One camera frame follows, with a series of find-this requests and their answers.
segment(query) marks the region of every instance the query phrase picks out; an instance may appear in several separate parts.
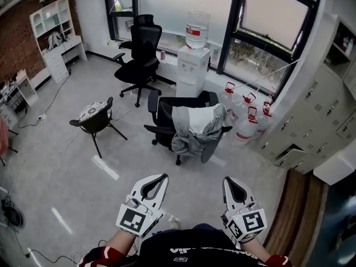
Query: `concrete floor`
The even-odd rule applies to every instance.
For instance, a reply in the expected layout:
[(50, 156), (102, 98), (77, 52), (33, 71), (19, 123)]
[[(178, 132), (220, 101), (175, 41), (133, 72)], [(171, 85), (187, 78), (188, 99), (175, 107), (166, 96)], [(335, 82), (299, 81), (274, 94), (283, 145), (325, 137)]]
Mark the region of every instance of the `concrete floor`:
[[(72, 75), (48, 110), (43, 126), (39, 123), (19, 130), (12, 140), (12, 147), (19, 153), (9, 151), (6, 167), (0, 167), (0, 185), (9, 190), (24, 214), (25, 226), (17, 234), (23, 249), (37, 249), (52, 260), (60, 255), (70, 257), (74, 252), (84, 256), (99, 240), (108, 240), (117, 231), (119, 207), (134, 183), (158, 173), (167, 173), (170, 181), (162, 205), (166, 215), (153, 232), (167, 229), (171, 215), (180, 219), (183, 229), (199, 223), (222, 229), (220, 216), (225, 205), (221, 184), (225, 176), (237, 177), (251, 186), (271, 225), (285, 170), (248, 149), (232, 146), (228, 136), (208, 163), (203, 165), (199, 157), (193, 157), (183, 158), (181, 166), (176, 166), (175, 155), (160, 145), (152, 146), (154, 135), (144, 129), (144, 124), (153, 124), (147, 103), (136, 108), (135, 93), (118, 96), (127, 84), (114, 78), (117, 64), (88, 56), (88, 62), (78, 61), (71, 68)], [(154, 85), (164, 91), (163, 95), (174, 93), (167, 84)], [(38, 90), (40, 99), (21, 125), (36, 122), (58, 87), (52, 81)], [(148, 94), (148, 90), (143, 91), (141, 100), (146, 100)], [(97, 135), (104, 162), (120, 176), (116, 181), (92, 161), (97, 152), (91, 136), (68, 123), (78, 119), (89, 103), (106, 101), (110, 96), (114, 119), (132, 110), (114, 122), (128, 141), (110, 128)], [(60, 152), (77, 132), (68, 149)], [(62, 217), (61, 222), (54, 209)], [(261, 240), (265, 236), (266, 232), (261, 234)], [(0, 227), (0, 248), (10, 266), (36, 266), (21, 254), (11, 229)], [(43, 267), (51, 266), (36, 257)], [(56, 265), (68, 266), (68, 262), (60, 260)]]

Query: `window frame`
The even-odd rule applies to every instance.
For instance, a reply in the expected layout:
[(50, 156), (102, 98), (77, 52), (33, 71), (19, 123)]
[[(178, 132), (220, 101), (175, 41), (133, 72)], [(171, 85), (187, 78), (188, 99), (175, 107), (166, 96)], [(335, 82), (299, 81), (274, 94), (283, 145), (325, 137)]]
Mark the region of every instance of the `window frame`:
[[(317, 16), (318, 8), (320, 0), (296, 0), (308, 7), (308, 11), (305, 15), (304, 22), (301, 25), (299, 33), (294, 41), (294, 44), (291, 49), (286, 48), (285, 46), (279, 44), (273, 40), (264, 40), (262, 38), (256, 37), (250, 33), (253, 33), (249, 29), (244, 29), (240, 27), (241, 30), (237, 29), (238, 22), (239, 22), (239, 12), (245, 0), (231, 0), (231, 7), (229, 12), (228, 23), (226, 26), (225, 37), (223, 41), (223, 46), (221, 48), (220, 58), (217, 66), (211, 66), (211, 69), (216, 71), (219, 75), (226, 75), (233, 80), (236, 80), (242, 84), (245, 84), (255, 90), (259, 90), (260, 93), (265, 95), (273, 95), (273, 100), (276, 100), (277, 97), (280, 95), (283, 87), (287, 83), (291, 73), (293, 72), (296, 63), (295, 62), (298, 58), (300, 58), (301, 53), (304, 50), (304, 47), (308, 41), (309, 35), (312, 31), (315, 18)], [(132, 0), (132, 12), (110, 12), (110, 0), (105, 0), (106, 6), (106, 14), (107, 14), (107, 21), (108, 21), (108, 28), (110, 33), (110, 38), (115, 41), (122, 41), (122, 39), (117, 38), (118, 36), (118, 25), (117, 25), (117, 17), (136, 17), (139, 15), (139, 0)], [(241, 20), (243, 19), (244, 11), (241, 13)], [(263, 86), (258, 85), (257, 83), (249, 83), (250, 81), (243, 78), (243, 76), (239, 77), (237, 75), (232, 75), (230, 72), (225, 70), (226, 60), (228, 58), (230, 44), (233, 38), (236, 38), (242, 42), (249, 43), (261, 50), (264, 50), (275, 57), (291, 64), (283, 77), (280, 81), (276, 92), (271, 92), (268, 89), (264, 88)], [(177, 56), (176, 52), (170, 51), (169, 49), (165, 48), (157, 48), (158, 51), (166, 51), (168, 54), (173, 56)]]
[[(259, 37), (255, 37), (255, 36), (245, 32), (245, 31), (248, 31), (248, 32), (253, 33), (251, 30), (243, 29), (242, 27), (240, 27), (240, 28), (242, 28), (244, 31), (239, 31), (237, 29), (237, 27), (238, 27), (238, 23), (239, 23), (240, 9), (244, 5), (245, 0), (232, 0), (230, 13), (229, 13), (229, 19), (228, 19), (228, 25), (226, 27), (224, 42), (222, 44), (223, 46), (221, 49), (220, 60), (219, 60), (219, 64), (216, 69), (216, 73), (220, 74), (220, 75), (221, 74), (227, 75), (234, 80), (237, 80), (243, 84), (247, 84), (247, 86), (249, 86), (253, 89), (259, 88), (259, 92), (261, 92), (267, 96), (270, 94), (273, 94), (273, 100), (276, 100), (277, 97), (279, 96), (279, 94), (281, 93), (283, 87), (285, 86), (286, 82), (288, 81), (291, 73), (293, 72), (293, 69), (295, 68), (296, 63), (292, 64), (287, 69), (286, 74), (285, 74), (284, 78), (280, 81), (276, 92), (271, 92), (271, 91), (267, 90), (266, 88), (259, 86), (256, 83), (249, 83), (249, 81), (243, 79), (243, 77), (240, 78), (238, 76), (232, 75), (229, 72), (227, 72), (225, 70), (226, 60), (228, 58), (231, 40), (233, 38), (236, 38), (236, 39), (239, 39), (240, 41), (247, 42), (255, 47), (265, 50), (266, 52), (276, 56), (277, 58), (280, 58), (281, 60), (283, 60), (287, 63), (292, 63), (292, 62), (296, 61), (300, 57), (300, 55), (306, 45), (306, 42), (309, 38), (310, 32), (312, 31), (314, 21), (317, 16), (317, 11), (319, 8), (320, 0), (315, 0), (315, 1), (314, 0), (297, 0), (297, 1), (306, 5), (308, 7), (308, 11), (305, 15), (304, 22), (299, 30), (297, 38), (294, 41), (294, 44), (293, 44), (291, 50), (289, 50), (290, 53), (288, 53), (288, 51), (286, 51), (288, 49), (285, 46), (281, 45), (283, 48), (286, 49), (286, 50), (283, 50), (280, 47), (271, 43), (271, 42), (274, 42), (276, 44), (279, 44), (276, 41), (270, 40), (270, 42), (269, 42), (269, 41), (265, 41)], [(243, 19), (243, 15), (244, 15), (244, 11), (241, 14), (241, 20)], [(296, 44), (301, 33), (303, 33), (303, 34), (299, 40), (299, 43)]]

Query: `white box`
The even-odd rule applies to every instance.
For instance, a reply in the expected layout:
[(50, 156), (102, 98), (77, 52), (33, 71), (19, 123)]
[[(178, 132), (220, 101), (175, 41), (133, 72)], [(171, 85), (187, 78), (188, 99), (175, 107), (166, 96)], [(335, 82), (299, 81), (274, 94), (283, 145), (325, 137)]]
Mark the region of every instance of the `white box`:
[(178, 50), (178, 78), (176, 97), (197, 97), (204, 87), (210, 50), (192, 50), (183, 46)]

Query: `black office chair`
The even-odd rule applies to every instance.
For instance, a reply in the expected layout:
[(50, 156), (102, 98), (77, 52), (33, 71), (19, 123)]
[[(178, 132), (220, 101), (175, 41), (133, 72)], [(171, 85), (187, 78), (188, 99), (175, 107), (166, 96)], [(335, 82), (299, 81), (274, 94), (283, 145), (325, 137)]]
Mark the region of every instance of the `black office chair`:
[[(156, 126), (144, 125), (146, 130), (156, 134), (152, 144), (157, 143), (168, 147), (172, 151), (172, 139), (176, 134), (174, 123), (172, 120), (172, 106), (173, 107), (189, 107), (189, 108), (204, 108), (215, 106), (219, 103), (219, 99), (215, 92), (203, 91), (198, 98), (178, 98), (178, 97), (158, 97), (156, 91), (152, 91), (149, 95), (149, 112), (152, 113), (153, 122)], [(222, 127), (221, 135), (217, 141), (207, 146), (201, 153), (201, 162), (207, 163), (210, 157), (213, 155), (217, 145), (219, 144), (223, 134), (232, 129), (229, 127)], [(177, 155), (176, 165), (180, 165), (180, 155)]]
[(121, 81), (135, 84), (121, 91), (120, 97), (123, 97), (123, 93), (136, 89), (139, 89), (137, 94), (136, 107), (140, 106), (140, 96), (143, 88), (150, 90), (157, 90), (159, 95), (162, 94), (161, 90), (158, 90), (150, 85), (151, 81), (156, 81), (156, 69), (160, 63), (156, 57), (157, 45), (162, 34), (161, 26), (153, 24), (152, 15), (140, 15), (135, 17), (134, 23), (131, 27), (132, 36), (132, 50), (131, 57), (133, 60), (128, 63), (124, 63), (122, 56), (124, 53), (120, 53), (112, 60), (118, 60), (122, 67), (115, 72), (115, 77)]
[(96, 134), (106, 127), (112, 127), (117, 131), (125, 140), (124, 136), (113, 124), (110, 122), (112, 120), (111, 113), (112, 97), (110, 97), (107, 102), (94, 102), (91, 105), (86, 106), (80, 114), (80, 120), (71, 120), (70, 125), (74, 127), (80, 127), (83, 132), (90, 134), (94, 140), (96, 150), (101, 157), (98, 145), (96, 144), (95, 138)]

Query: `white desk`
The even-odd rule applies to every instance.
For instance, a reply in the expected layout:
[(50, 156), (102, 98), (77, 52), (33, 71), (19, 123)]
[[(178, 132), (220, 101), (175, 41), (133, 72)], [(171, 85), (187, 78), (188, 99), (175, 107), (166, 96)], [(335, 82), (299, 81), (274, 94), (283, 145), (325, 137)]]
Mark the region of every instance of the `white desk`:
[(84, 61), (88, 60), (81, 36), (72, 36), (69, 41), (43, 54), (44, 63), (57, 83), (69, 76), (65, 63), (74, 56), (79, 56)]

